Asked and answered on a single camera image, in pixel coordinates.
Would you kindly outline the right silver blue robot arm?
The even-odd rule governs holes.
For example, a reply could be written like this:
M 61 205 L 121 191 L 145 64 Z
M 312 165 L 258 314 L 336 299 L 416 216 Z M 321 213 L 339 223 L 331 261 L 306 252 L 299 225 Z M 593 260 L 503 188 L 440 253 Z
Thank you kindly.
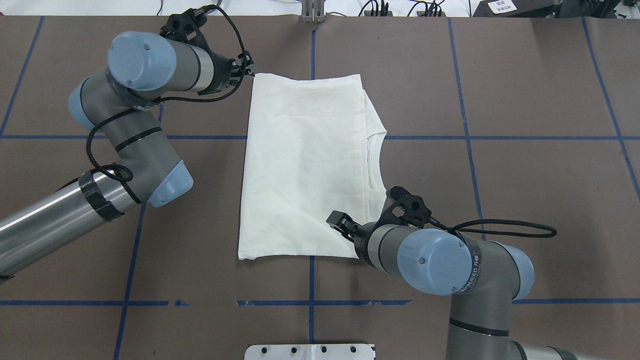
M 535 282 L 530 258 L 520 249 L 477 240 L 484 224 L 537 229 L 537 234 L 508 231 L 507 236 L 551 239 L 551 226 L 515 219 L 475 219 L 448 227 L 432 215 L 418 195 L 394 186 L 392 203 L 377 221 L 358 224 L 334 210 L 327 223 L 352 242 L 357 257 L 371 267 L 402 278 L 432 296 L 450 296 L 447 360 L 578 360 L 553 346 L 529 346 L 510 338 L 514 300 Z

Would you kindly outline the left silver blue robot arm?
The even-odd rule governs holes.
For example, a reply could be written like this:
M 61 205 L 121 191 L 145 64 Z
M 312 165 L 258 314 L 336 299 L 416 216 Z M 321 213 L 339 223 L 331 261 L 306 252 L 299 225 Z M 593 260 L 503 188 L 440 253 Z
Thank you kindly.
M 159 208 L 194 178 L 153 109 L 167 101 L 215 103 L 253 75 L 254 60 L 217 3 L 171 14 L 160 32 L 128 30 L 107 63 L 71 92 L 87 129 L 90 169 L 1 221 L 1 282 L 142 203 Z

